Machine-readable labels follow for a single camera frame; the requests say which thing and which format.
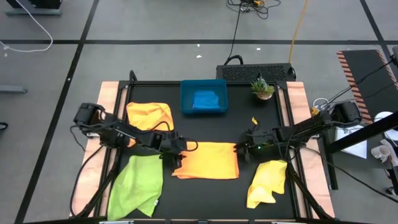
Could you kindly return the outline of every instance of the orange cloth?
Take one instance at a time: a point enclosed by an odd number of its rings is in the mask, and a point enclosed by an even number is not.
[[[165,103],[129,103],[126,106],[127,116],[131,125],[141,129],[150,130],[162,121],[169,124],[162,123],[155,130],[172,131],[174,129],[173,117],[170,107]],[[130,140],[129,147],[135,145],[134,139]]]
[[[195,151],[182,152],[186,157],[172,175],[179,179],[236,179],[239,167],[234,146],[235,143],[199,142]],[[188,142],[187,147],[194,149],[196,143]]]

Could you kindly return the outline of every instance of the black and orange striped tape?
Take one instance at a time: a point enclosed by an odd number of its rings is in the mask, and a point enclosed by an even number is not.
[[[383,57],[383,55],[380,53],[380,51],[377,50],[376,52],[377,52],[377,54],[379,55],[381,61],[382,61],[383,63],[387,63],[387,62],[384,60],[384,57]],[[397,79],[396,79],[396,77],[394,76],[394,74],[392,73],[391,68],[390,68],[389,66],[386,66],[386,69],[387,69],[388,74],[390,75],[390,78],[391,78],[392,82],[394,82],[394,86],[395,86],[396,89],[398,90],[398,83],[396,83],[396,82],[397,82]]]
[[[337,57],[338,60],[340,61],[341,67],[344,70],[344,75],[347,78],[347,82],[350,86],[355,85],[355,79],[353,74],[351,73],[351,70],[349,69],[349,66],[347,64],[347,60],[344,56],[344,54],[341,51],[337,51]],[[367,123],[367,124],[372,124],[372,117],[369,115],[369,111],[366,108],[366,105],[362,99],[362,95],[359,92],[358,87],[352,87],[351,91],[353,92],[354,98],[355,98],[355,102],[359,108],[359,111],[362,114],[362,120]]]

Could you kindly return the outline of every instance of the potted plant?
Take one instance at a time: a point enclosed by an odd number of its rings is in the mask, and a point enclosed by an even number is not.
[[[261,100],[268,100],[275,92],[275,88],[268,85],[262,77],[251,83],[251,89],[253,90],[253,93],[256,94]]]

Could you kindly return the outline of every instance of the green cloth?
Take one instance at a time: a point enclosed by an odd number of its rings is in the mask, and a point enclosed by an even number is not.
[[[124,218],[138,208],[151,217],[162,193],[163,166],[159,155],[131,156],[116,178],[108,205],[108,220]]]

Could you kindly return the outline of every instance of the gray floor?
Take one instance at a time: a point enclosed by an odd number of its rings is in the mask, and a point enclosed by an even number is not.
[[[83,32],[90,1],[64,0],[61,17],[38,17],[56,40],[78,40]],[[386,40],[398,40],[392,15],[394,0],[367,0]],[[290,40],[304,0],[285,0],[270,9],[268,20],[242,14],[237,39]],[[0,9],[9,9],[0,1]],[[224,0],[123,1],[99,0],[88,40],[231,39],[237,14]],[[0,39],[46,39],[29,17],[0,13]],[[359,0],[310,0],[299,40],[377,40]],[[102,81],[125,80],[133,69],[139,80],[183,80],[215,77],[215,67],[224,63],[230,44],[99,45],[83,47],[49,153],[26,214],[26,222],[66,218],[68,203],[83,153],[68,128],[82,102],[96,102]],[[44,45],[13,45],[36,49]],[[235,45],[234,53],[246,63],[286,62],[289,45]],[[337,50],[378,49],[379,45],[296,45],[292,64],[298,81],[305,84],[308,102],[329,98],[348,86],[336,57]],[[0,50],[0,82],[24,85],[26,95],[0,95],[1,121],[10,124],[0,134],[0,217],[13,223],[76,45],[57,44],[47,52],[21,54]],[[341,97],[351,98],[348,93]],[[389,186],[382,170],[358,169],[350,156],[336,155],[336,164],[378,190]],[[396,223],[398,206],[338,172],[340,189],[331,197],[336,216],[342,220]]]

